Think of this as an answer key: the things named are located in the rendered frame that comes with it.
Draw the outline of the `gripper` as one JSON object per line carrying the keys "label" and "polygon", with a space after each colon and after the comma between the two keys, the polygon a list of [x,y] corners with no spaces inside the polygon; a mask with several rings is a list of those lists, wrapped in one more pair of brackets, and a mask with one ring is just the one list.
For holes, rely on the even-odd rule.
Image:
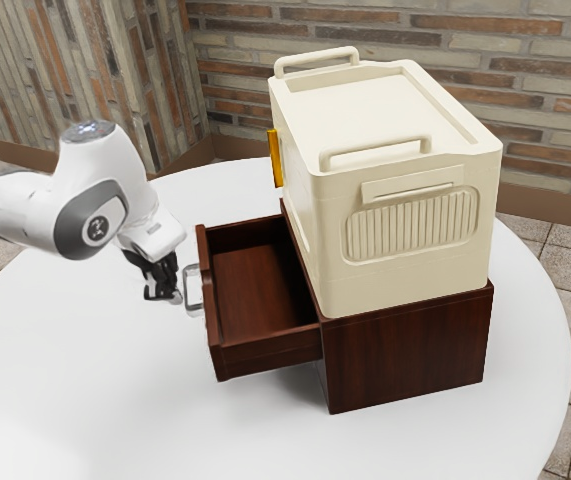
{"label": "gripper", "polygon": [[175,251],[171,251],[158,261],[149,261],[130,250],[123,250],[125,258],[137,266],[144,276],[154,284],[144,287],[144,299],[148,301],[167,301],[171,304],[182,304],[183,295],[177,289],[165,288],[177,284],[178,262]]}

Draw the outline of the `dark wood cabinet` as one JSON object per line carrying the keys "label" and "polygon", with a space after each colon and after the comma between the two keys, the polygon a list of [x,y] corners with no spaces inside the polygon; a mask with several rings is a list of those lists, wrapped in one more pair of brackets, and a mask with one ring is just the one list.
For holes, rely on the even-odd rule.
{"label": "dark wood cabinet", "polygon": [[331,413],[447,390],[483,379],[494,286],[329,320],[304,354],[279,353],[280,366],[315,361]]}

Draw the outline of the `cream box with lid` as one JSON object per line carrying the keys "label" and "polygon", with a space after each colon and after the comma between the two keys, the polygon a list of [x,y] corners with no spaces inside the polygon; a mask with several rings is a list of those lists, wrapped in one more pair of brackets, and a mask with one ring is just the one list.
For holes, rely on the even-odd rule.
{"label": "cream box with lid", "polygon": [[351,46],[268,81],[283,202],[322,314],[481,288],[503,146],[412,60]]}

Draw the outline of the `dark wood drawer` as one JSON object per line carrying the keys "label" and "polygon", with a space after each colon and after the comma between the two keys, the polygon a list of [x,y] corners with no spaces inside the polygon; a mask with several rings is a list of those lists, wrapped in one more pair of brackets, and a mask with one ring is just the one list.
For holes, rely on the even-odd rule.
{"label": "dark wood drawer", "polygon": [[322,358],[318,315],[283,215],[195,228],[218,380]]}

